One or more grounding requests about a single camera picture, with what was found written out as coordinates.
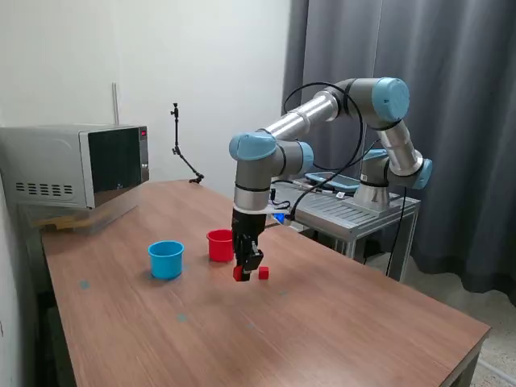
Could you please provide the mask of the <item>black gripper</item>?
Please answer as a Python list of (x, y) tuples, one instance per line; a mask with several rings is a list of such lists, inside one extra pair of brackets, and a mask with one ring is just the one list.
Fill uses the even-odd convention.
[[(258, 241), (259, 235), (264, 231), (265, 224), (266, 214), (246, 214), (233, 210), (231, 230), (237, 266), (243, 268), (246, 263), (247, 271), (254, 271), (260, 267), (264, 254), (255, 242)], [(246, 236), (252, 239), (248, 255)]]

